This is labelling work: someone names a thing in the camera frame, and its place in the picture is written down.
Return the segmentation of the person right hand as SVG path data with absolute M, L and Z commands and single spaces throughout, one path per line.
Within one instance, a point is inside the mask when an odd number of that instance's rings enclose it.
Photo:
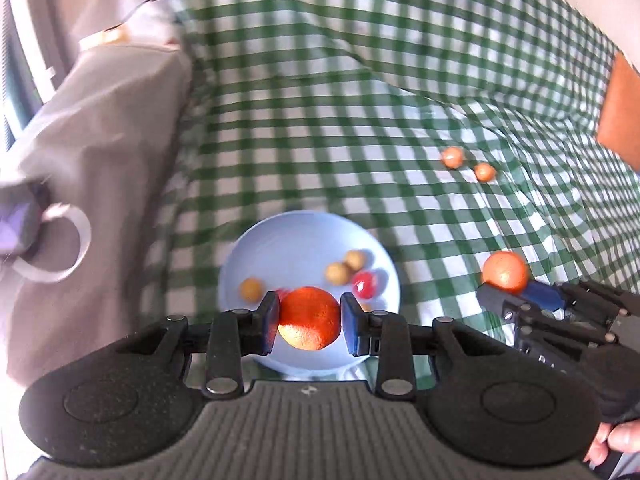
M 600 466 L 611 451 L 634 454 L 640 450 L 640 422 L 631 420 L 613 426 L 601 424 L 586 456 L 582 459 L 592 466 Z

